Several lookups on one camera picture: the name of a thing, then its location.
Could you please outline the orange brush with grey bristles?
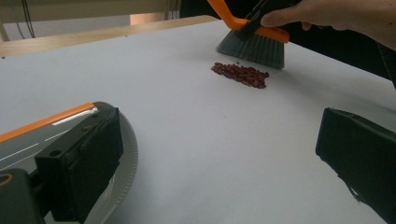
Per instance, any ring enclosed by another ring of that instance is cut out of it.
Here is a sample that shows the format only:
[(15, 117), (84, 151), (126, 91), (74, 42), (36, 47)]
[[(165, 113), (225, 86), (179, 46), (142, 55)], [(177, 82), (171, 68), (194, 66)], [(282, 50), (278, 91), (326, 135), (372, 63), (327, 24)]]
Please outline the orange brush with grey bristles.
[(276, 27), (261, 27), (250, 38), (239, 39), (236, 35), (248, 22), (246, 16), (252, 9), (242, 18), (238, 18), (229, 9), (226, 0), (207, 1), (230, 29), (230, 33), (218, 45), (217, 52), (275, 69), (284, 67), (284, 45), (290, 41), (290, 35), (287, 31)]

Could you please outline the white board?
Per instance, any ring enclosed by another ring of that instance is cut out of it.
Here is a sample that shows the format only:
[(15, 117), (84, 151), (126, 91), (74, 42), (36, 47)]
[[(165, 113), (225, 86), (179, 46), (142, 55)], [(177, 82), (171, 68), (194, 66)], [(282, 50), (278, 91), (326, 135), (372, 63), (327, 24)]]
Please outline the white board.
[(262, 90), (214, 73), (221, 21), (0, 56), (0, 133), (86, 102), (131, 122), (133, 186), (112, 224), (384, 224), (315, 152), (323, 111), (396, 132), (396, 90), (294, 44)]

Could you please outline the wooden table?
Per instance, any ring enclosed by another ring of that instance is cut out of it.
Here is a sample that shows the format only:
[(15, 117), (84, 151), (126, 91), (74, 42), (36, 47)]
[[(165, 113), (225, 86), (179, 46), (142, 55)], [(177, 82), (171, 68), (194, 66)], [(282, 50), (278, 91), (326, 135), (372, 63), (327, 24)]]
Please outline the wooden table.
[(0, 43), (0, 58), (66, 48), (110, 38), (156, 32), (212, 21), (217, 21), (217, 19), (212, 16), (203, 15), (170, 21), (154, 21), (144, 24), (121, 26), (73, 34), (52, 35), (32, 39), (7, 41)]

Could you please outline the grey dustpan with orange edge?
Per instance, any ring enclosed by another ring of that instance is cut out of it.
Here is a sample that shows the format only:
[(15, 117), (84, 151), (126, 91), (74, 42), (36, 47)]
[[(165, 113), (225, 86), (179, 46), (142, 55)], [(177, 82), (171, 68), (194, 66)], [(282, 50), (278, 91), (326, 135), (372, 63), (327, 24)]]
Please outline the grey dustpan with orange edge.
[(53, 218), (50, 184), (41, 179), (35, 156), (85, 118), (109, 108), (116, 107), (87, 103), (0, 134), (0, 224), (105, 224), (127, 196), (137, 169), (134, 130), (120, 111), (120, 164), (84, 222)]

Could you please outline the pile of red beans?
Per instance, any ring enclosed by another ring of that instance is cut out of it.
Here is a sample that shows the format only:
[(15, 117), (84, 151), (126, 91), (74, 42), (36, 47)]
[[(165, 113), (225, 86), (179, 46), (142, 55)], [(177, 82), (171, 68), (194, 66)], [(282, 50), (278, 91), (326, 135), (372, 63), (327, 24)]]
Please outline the pile of red beans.
[(211, 67), (211, 70), (218, 75), (256, 89), (265, 89), (265, 79), (269, 77), (267, 72), (262, 72), (253, 67), (245, 67), (239, 64), (216, 62)]

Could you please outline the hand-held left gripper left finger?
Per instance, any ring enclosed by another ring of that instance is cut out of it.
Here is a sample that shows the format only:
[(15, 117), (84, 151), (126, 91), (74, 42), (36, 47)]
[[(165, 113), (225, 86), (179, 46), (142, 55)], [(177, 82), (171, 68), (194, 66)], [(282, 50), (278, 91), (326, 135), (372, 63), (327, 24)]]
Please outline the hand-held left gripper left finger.
[(120, 113), (109, 108), (85, 118), (35, 156), (50, 186), (57, 221), (84, 222), (120, 164)]

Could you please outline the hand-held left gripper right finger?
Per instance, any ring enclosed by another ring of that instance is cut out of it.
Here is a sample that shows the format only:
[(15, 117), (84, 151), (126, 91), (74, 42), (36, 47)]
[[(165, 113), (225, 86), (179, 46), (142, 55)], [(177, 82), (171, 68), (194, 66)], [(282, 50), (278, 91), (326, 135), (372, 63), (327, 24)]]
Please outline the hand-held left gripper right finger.
[(316, 154), (352, 196), (396, 224), (396, 133), (356, 114), (326, 108)]

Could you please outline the beige wooden shelf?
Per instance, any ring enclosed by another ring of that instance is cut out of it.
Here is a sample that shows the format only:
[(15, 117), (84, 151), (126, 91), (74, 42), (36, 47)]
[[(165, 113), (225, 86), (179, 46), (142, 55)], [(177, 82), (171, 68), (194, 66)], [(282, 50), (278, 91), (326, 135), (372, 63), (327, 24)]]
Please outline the beige wooden shelf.
[(0, 41), (8, 41), (4, 23), (25, 24), (132, 14), (169, 13), (180, 10), (182, 0), (0, 0)]

